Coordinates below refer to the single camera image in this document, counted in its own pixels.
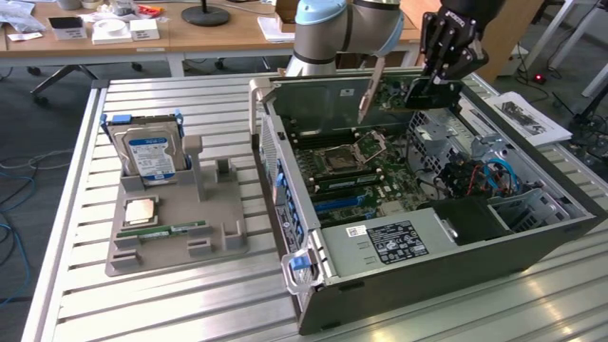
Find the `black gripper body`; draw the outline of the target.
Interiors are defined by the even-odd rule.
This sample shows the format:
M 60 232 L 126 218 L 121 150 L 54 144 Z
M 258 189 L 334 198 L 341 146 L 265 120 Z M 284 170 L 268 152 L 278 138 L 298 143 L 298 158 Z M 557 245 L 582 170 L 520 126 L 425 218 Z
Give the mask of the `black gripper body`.
M 441 8 L 449 10 L 466 22 L 474 21 L 474 41 L 481 42 L 486 25 L 496 18 L 505 0 L 440 0 Z

